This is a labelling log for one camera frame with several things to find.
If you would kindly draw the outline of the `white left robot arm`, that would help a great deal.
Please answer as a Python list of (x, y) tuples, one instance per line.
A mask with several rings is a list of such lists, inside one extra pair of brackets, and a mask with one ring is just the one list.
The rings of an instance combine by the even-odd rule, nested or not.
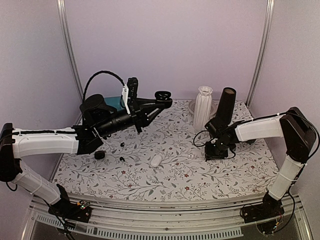
[(21, 162), (22, 157), (44, 154), (91, 154), (111, 134), (135, 126), (142, 132), (157, 115), (172, 105), (171, 94), (155, 93), (154, 99), (131, 96), (126, 109), (107, 105), (101, 94), (94, 94), (81, 105), (83, 121), (55, 130), (22, 130), (6, 123), (0, 134), (0, 180), (12, 182), (46, 201), (63, 217), (70, 217), (81, 203), (71, 203), (65, 189), (51, 183)]

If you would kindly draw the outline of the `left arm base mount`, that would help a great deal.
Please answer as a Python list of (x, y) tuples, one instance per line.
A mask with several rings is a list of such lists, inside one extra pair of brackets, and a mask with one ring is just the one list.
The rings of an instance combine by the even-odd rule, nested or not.
[(55, 204), (49, 205), (48, 213), (63, 219), (74, 220), (77, 222), (88, 223), (92, 214), (90, 202), (80, 200), (77, 203), (70, 202), (70, 198), (61, 185), (56, 185), (60, 192), (60, 200)]

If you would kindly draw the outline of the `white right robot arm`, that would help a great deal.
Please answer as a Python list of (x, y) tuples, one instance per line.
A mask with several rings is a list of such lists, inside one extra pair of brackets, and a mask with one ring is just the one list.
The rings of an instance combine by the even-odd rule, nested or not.
[(282, 162), (281, 138), (238, 143), (227, 159), (205, 160), (202, 143), (207, 132), (192, 126), (187, 100), (176, 100), (145, 131), (145, 157), (155, 155), (159, 166), (149, 166), (144, 198), (150, 201), (202, 201), (264, 194), (274, 182)]

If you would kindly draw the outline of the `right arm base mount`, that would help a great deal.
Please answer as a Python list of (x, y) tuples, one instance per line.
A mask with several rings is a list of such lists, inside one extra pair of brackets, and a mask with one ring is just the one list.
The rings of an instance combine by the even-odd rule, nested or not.
[(245, 223), (274, 218), (284, 213), (282, 201), (274, 199), (268, 192), (262, 198), (262, 203), (244, 206), (239, 212)]

